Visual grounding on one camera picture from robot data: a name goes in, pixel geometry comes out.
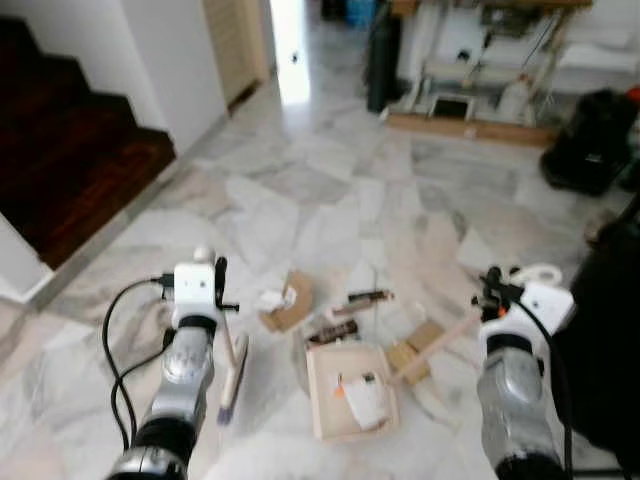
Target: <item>wooden board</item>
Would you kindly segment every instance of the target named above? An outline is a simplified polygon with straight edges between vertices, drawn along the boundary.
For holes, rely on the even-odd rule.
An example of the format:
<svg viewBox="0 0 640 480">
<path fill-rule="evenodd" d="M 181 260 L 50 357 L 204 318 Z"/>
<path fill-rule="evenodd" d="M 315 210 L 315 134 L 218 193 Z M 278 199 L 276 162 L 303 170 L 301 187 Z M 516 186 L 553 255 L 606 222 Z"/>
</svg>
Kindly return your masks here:
<svg viewBox="0 0 640 480">
<path fill-rule="evenodd" d="M 482 0 L 484 5 L 539 5 L 545 8 L 582 8 L 593 6 L 593 0 Z"/>
<path fill-rule="evenodd" d="M 490 140 L 515 145 L 548 147 L 555 142 L 558 132 L 546 128 L 529 128 L 506 123 L 429 118 L 425 115 L 392 113 L 387 124 L 422 133 L 435 133 L 464 137 L 470 140 Z"/>
</svg>

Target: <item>dark wooden stair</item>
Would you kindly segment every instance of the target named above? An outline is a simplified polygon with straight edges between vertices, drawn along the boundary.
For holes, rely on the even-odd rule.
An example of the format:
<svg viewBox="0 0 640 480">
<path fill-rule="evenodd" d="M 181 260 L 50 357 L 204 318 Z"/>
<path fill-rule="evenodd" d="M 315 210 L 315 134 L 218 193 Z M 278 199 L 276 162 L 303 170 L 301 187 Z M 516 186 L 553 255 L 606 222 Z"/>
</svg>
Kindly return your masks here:
<svg viewBox="0 0 640 480">
<path fill-rule="evenodd" d="M 173 145 L 139 128 L 125 97 L 91 92 L 77 61 L 42 55 L 19 20 L 0 18 L 0 67 L 0 212 L 55 269 L 157 177 Z"/>
</svg>

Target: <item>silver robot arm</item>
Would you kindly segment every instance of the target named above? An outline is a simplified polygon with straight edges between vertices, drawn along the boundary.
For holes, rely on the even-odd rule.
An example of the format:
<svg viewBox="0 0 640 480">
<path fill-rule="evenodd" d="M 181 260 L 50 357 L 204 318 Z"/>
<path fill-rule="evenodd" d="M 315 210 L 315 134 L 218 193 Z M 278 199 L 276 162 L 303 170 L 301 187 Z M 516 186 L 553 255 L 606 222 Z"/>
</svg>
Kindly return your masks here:
<svg viewBox="0 0 640 480">
<path fill-rule="evenodd" d="M 222 304 L 226 259 L 219 258 L 214 267 L 208 257 L 196 255 L 196 262 L 175 268 L 176 334 L 163 357 L 162 381 L 131 448 L 118 459 L 108 480 L 186 480 L 214 377 L 213 340 L 218 327 L 223 329 L 230 364 L 218 419 L 219 423 L 230 419 L 248 341 L 239 337 L 236 357 L 224 311 L 237 311 L 238 306 Z"/>
<path fill-rule="evenodd" d="M 476 302 L 483 309 L 479 338 L 486 349 L 477 386 L 485 454 L 500 480 L 567 479 L 545 414 L 543 364 L 534 355 L 544 337 L 513 300 L 535 311 L 553 334 L 573 308 L 573 298 L 542 284 L 502 285 L 493 269 L 485 282 Z"/>
</svg>

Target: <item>cardboard piece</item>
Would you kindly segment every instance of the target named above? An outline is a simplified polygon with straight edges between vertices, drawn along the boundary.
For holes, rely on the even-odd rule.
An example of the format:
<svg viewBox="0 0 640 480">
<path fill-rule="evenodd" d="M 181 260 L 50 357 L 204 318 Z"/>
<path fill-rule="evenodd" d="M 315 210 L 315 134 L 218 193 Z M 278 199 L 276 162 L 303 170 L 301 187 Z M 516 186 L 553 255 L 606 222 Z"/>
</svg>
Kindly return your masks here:
<svg viewBox="0 0 640 480">
<path fill-rule="evenodd" d="M 260 313 L 260 320 L 272 332 L 284 332 L 290 329 L 311 312 L 311 307 L 313 306 L 313 282 L 311 278 L 302 272 L 291 271 L 282 289 L 284 298 L 292 296 L 291 292 L 287 295 L 289 289 L 295 291 L 293 305 L 288 308 L 277 308 L 271 313 Z"/>
<path fill-rule="evenodd" d="M 395 370 L 411 362 L 420 351 L 427 348 L 444 333 L 444 329 L 433 321 L 424 322 L 409 337 L 387 350 L 389 363 Z M 427 362 L 417 367 L 414 372 L 406 377 L 410 385 L 415 385 L 423 378 L 431 375 L 431 369 Z"/>
</svg>

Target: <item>white container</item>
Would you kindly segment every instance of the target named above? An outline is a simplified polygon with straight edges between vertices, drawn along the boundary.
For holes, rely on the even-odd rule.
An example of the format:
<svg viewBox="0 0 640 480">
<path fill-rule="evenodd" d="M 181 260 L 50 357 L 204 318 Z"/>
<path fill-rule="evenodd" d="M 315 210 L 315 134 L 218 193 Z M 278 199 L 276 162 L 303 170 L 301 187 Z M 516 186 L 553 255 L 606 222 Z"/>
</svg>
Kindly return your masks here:
<svg viewBox="0 0 640 480">
<path fill-rule="evenodd" d="M 502 93 L 498 105 L 498 118 L 503 122 L 523 123 L 524 115 L 529 105 L 531 95 L 529 77 L 520 75 L 520 78 L 510 83 Z"/>
</svg>

